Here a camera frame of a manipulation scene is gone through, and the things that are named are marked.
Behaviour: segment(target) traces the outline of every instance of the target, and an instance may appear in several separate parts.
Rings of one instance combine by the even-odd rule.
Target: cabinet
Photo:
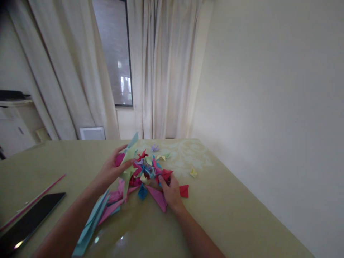
[[[43,122],[32,100],[0,101],[0,146],[10,157],[40,143]]]

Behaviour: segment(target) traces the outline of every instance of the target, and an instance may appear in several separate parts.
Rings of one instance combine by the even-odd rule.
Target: window frame
[[[131,94],[132,94],[132,103],[131,104],[116,104],[115,99],[115,107],[128,107],[132,108],[134,107],[134,98],[133,98],[133,78],[132,78],[132,62],[130,60],[130,42],[129,42],[129,25],[128,25],[128,6],[126,3],[126,0],[119,0],[122,2],[125,2],[125,18],[126,18],[126,35],[128,37],[128,53],[129,53],[129,72],[130,72],[130,88],[131,88]]]

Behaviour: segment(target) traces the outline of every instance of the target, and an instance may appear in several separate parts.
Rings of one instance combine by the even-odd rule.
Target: curtain
[[[53,140],[104,127],[119,138],[117,115],[92,1],[13,0],[10,17],[37,83],[29,89]]]
[[[201,0],[128,1],[136,129],[144,139],[185,138]]]

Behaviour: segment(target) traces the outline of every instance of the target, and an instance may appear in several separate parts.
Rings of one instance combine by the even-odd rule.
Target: floral pattern
[[[159,145],[159,151],[151,151],[154,144]],[[145,149],[149,156],[170,153],[169,159],[159,160],[159,164],[162,168],[173,170],[175,174],[187,175],[192,168],[197,171],[214,166],[208,156],[208,149],[198,139],[139,140],[138,153]]]

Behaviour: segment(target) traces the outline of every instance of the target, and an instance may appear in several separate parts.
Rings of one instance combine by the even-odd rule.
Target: pink stick
[[[41,192],[35,199],[33,199],[30,203],[27,204],[19,213],[14,215],[9,221],[7,221],[1,228],[0,232],[7,228],[11,223],[13,223],[20,215],[22,215],[28,208],[30,208],[38,199],[40,199],[47,191],[49,191],[54,185],[56,185],[62,178],[64,178],[66,174],[60,177],[56,182],[52,183],[47,189]]]

